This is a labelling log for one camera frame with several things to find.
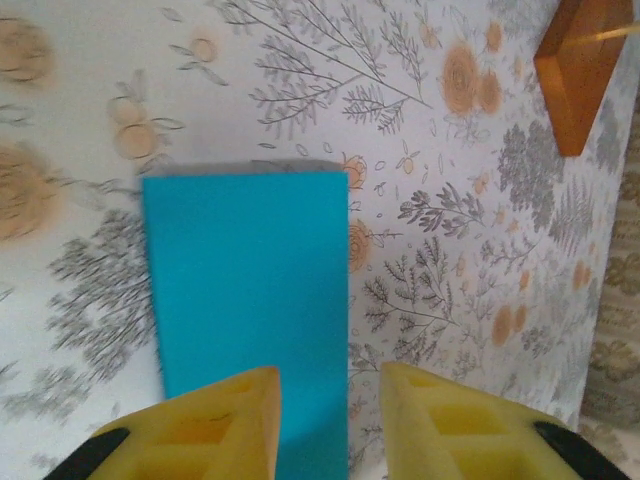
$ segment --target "wooden block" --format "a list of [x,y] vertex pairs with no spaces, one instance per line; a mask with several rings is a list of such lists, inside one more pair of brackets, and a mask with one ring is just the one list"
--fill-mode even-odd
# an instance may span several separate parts
[[575,39],[633,22],[632,0],[562,0],[534,57],[558,150],[580,155],[626,37]]

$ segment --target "gray leaf print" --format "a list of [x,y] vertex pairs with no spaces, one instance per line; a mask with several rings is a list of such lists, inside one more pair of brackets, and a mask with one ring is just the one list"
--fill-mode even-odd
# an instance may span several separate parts
[[58,312],[48,324],[57,334],[53,348],[81,350],[92,377],[112,379],[153,337],[140,217],[108,211],[90,240],[68,242],[49,268],[60,281],[76,284],[50,301]]
[[440,200],[440,207],[433,205],[427,192],[414,192],[411,201],[400,205],[398,218],[408,218],[409,224],[419,220],[418,225],[425,232],[433,232],[442,226],[446,237],[455,236],[457,239],[469,234],[471,223],[484,226],[484,207],[480,199],[474,197],[471,192],[462,196],[447,182],[446,186],[442,187],[442,193],[438,193],[436,197]]
[[429,360],[448,325],[458,325],[452,319],[453,296],[445,280],[447,255],[437,237],[425,240],[416,252],[415,263],[406,255],[395,263],[385,262],[387,276],[365,281],[363,291],[373,301],[365,317],[375,333],[391,320],[400,325],[401,337],[393,353],[397,360],[417,365]]
[[387,6],[385,4],[384,0],[367,0],[370,4],[375,5],[376,7],[378,7],[380,10],[382,10],[383,12],[387,11]]
[[608,98],[602,104],[599,120],[602,122],[602,133],[598,137],[595,161],[598,168],[606,168],[612,175],[618,170],[622,150],[618,140],[618,119],[613,102]]
[[161,8],[160,11],[167,20],[171,20],[172,22],[184,22],[184,17],[174,8],[164,7]]
[[64,423],[89,398],[91,387],[87,374],[77,374],[73,367],[48,367],[36,373],[30,390],[5,395],[0,404],[10,419],[49,416]]
[[14,378],[16,378],[16,375],[18,375],[18,372],[12,371],[13,367],[16,366],[16,363],[18,362],[15,361],[15,362],[11,362],[6,365],[0,366],[0,387],[2,386],[2,384],[7,383],[13,380]]
[[522,334],[522,347],[525,351],[531,351],[533,358],[546,355],[553,348],[551,328],[549,325],[533,327]]
[[500,241],[494,244],[487,240],[480,247],[480,256],[489,265],[504,265],[504,274],[507,275],[514,268],[522,268],[529,258],[529,254],[536,248],[539,241],[531,241],[526,235],[522,236],[522,245],[519,245],[516,238],[509,241]]
[[534,230],[551,222],[553,186],[562,182],[564,160],[558,155],[551,127],[534,120],[529,135],[516,124],[504,135],[498,171],[500,190],[510,188],[509,198],[518,210],[532,209]]
[[15,287],[6,282],[0,282],[0,302],[15,291]]
[[593,187],[584,179],[578,185],[575,177],[562,194],[560,207],[555,211],[549,236],[565,253],[575,255],[580,241],[587,238],[593,226]]
[[[304,133],[316,124],[320,110],[339,100],[343,87],[356,82],[367,84],[354,85],[342,98],[346,102],[343,114],[356,123],[375,123],[382,133],[399,130],[407,101],[432,108],[422,98],[421,85],[427,73],[420,42],[410,36],[408,23],[398,12],[383,9],[386,20],[378,31],[366,24],[355,5],[346,3],[340,18],[330,15],[324,2],[317,0],[227,0],[215,8],[238,34],[269,32],[261,44],[265,54],[255,63],[269,83],[266,88],[256,88],[251,98],[261,110],[258,121],[275,132],[276,138],[282,133],[290,139],[296,132]],[[341,51],[353,56],[354,62],[339,57]],[[388,83],[383,54],[389,61],[400,62],[404,74],[415,84],[413,88],[403,90]],[[324,58],[336,75],[312,63],[311,57]],[[385,102],[381,89],[393,95],[393,100]]]

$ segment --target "black rubber pad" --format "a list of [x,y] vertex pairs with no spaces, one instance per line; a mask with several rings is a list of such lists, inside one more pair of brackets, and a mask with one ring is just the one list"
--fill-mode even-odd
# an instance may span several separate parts
[[126,428],[109,430],[80,445],[44,480],[87,480],[129,436]]
[[534,427],[584,480],[631,480],[577,433],[548,422],[535,422]]

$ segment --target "floral wallpaper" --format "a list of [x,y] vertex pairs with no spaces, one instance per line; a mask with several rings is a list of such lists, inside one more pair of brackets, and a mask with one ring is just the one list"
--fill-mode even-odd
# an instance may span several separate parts
[[352,478],[386,474],[385,360],[572,427],[590,359],[633,381],[591,342],[603,282],[635,292],[633,252],[605,266],[637,39],[564,159],[532,62],[555,0],[89,1],[0,0],[0,476],[161,399],[141,175],[348,174]]

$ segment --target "blue foam block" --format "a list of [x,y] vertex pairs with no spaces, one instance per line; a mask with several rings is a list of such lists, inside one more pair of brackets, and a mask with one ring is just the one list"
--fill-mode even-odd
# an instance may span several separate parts
[[166,396],[280,368],[278,480],[347,479],[347,178],[146,178]]

